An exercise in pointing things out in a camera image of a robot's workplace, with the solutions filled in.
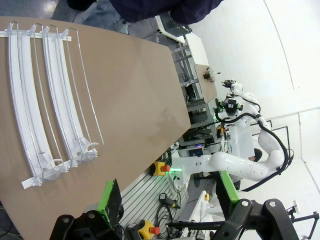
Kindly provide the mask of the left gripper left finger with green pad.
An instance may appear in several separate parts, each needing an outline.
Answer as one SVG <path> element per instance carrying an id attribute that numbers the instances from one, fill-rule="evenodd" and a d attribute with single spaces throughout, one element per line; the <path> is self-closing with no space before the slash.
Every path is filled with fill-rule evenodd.
<path id="1" fill-rule="evenodd" d="M 64 214 L 57 218 L 51 240 L 121 240 L 116 225 L 124 209 L 118 182 L 107 181 L 97 205 L 75 218 Z"/>

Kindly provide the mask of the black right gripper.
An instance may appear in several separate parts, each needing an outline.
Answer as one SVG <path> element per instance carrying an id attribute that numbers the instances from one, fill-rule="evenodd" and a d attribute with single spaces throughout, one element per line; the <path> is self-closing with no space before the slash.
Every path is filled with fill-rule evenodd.
<path id="1" fill-rule="evenodd" d="M 223 108 L 229 116 L 238 116 L 239 111 L 243 110 L 243 105 L 234 98 L 226 98 L 223 102 Z"/>

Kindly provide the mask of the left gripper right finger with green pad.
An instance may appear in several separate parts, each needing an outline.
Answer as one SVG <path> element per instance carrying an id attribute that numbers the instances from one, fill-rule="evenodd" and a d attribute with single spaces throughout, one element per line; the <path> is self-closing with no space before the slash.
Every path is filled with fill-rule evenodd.
<path id="1" fill-rule="evenodd" d="M 213 240 L 239 240 L 246 230 L 255 230 L 262 240 L 299 239 L 280 200 L 260 204 L 240 198 L 227 171 L 216 175 L 216 195 L 225 220 L 217 226 Z"/>

